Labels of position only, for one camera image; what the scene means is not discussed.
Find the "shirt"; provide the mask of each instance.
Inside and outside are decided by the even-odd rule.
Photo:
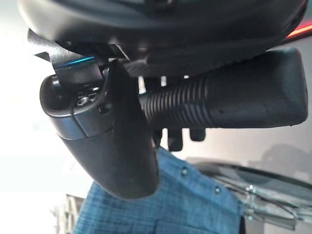
[[[194,166],[158,151],[160,186],[146,198],[125,201],[95,182],[74,234],[238,234],[238,198]]]

